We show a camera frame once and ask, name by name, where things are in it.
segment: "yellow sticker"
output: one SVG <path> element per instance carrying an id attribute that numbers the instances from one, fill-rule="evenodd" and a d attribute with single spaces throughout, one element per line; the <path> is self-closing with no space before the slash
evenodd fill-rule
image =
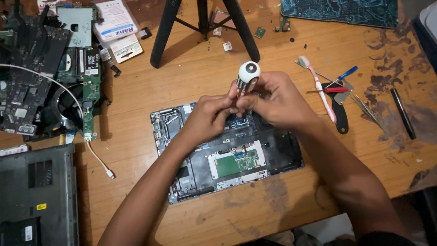
<path id="1" fill-rule="evenodd" d="M 36 205 L 36 210 L 41 210 L 41 209 L 46 209 L 46 208 L 47 208 L 47 203 Z"/>

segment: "air vent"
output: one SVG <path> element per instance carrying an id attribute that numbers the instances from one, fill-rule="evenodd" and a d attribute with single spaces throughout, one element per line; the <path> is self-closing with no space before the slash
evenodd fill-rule
<path id="1" fill-rule="evenodd" d="M 29 188 L 51 185 L 53 183 L 52 161 L 30 163 L 28 177 Z"/>

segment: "black plastic spudger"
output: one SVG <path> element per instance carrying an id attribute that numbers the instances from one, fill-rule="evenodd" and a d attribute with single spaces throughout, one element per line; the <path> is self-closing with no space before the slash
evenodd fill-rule
<path id="1" fill-rule="evenodd" d="M 408 132 L 408 135 L 411 139 L 416 139 L 416 134 L 414 133 L 413 126 L 411 125 L 408 115 L 405 112 L 405 108 L 402 104 L 401 98 L 399 97 L 398 91 L 396 90 L 396 88 L 393 88 L 390 91 L 392 92 L 393 98 L 395 100 L 396 106 L 398 107 L 399 113 L 401 114 L 401 118 L 404 123 L 405 129 Z"/>

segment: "tripod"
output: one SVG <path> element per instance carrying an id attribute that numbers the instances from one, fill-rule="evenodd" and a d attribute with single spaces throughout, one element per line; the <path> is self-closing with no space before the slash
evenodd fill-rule
<path id="1" fill-rule="evenodd" d="M 161 18 L 160 27 L 158 29 L 158 34 L 156 35 L 155 44 L 153 45 L 152 54 L 150 55 L 150 64 L 155 68 L 159 67 L 165 45 L 167 44 L 168 37 L 170 36 L 171 28 L 175 21 L 185 25 L 205 36 L 208 32 L 216 29 L 217 27 L 225 24 L 226 22 L 232 21 L 243 40 L 244 46 L 249 53 L 250 58 L 254 62 L 260 61 L 260 53 L 258 51 L 257 45 L 253 40 L 252 34 L 250 33 L 249 26 L 247 25 L 246 19 L 243 16 L 240 5 L 237 0 L 223 0 L 226 9 L 229 12 L 229 16 L 223 21 L 215 24 L 213 27 L 209 27 L 208 23 L 208 2 L 207 0 L 197 0 L 197 9 L 199 14 L 199 28 L 184 22 L 183 20 L 176 17 L 177 11 L 182 0 L 167 0 Z"/>

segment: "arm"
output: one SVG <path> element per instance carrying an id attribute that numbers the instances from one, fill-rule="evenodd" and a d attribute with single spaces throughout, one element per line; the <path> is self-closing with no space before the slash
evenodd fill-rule
<path id="1" fill-rule="evenodd" d="M 237 111 L 229 108 L 231 103 L 226 95 L 199 99 L 184 127 L 121 203 L 99 246 L 143 245 L 182 161 L 197 145 L 223 131 L 227 116 Z"/>
<path id="2" fill-rule="evenodd" d="M 315 170 L 347 212 L 356 238 L 375 231 L 406 237 L 382 183 L 320 120 L 283 72 L 261 73 L 256 90 L 266 94 L 241 97 L 239 115 L 254 110 L 276 127 L 292 130 L 314 162 Z M 236 97 L 235 83 L 229 92 Z"/>

